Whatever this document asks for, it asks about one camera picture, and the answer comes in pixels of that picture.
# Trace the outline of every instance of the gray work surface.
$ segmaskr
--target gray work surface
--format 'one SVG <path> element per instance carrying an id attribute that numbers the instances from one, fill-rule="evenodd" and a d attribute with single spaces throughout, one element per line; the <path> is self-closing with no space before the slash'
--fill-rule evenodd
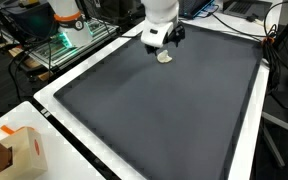
<path id="1" fill-rule="evenodd" d="M 172 62 L 158 63 L 132 39 L 55 97 L 147 179 L 225 179 L 261 50 L 185 29 L 178 48 L 166 45 Z"/>

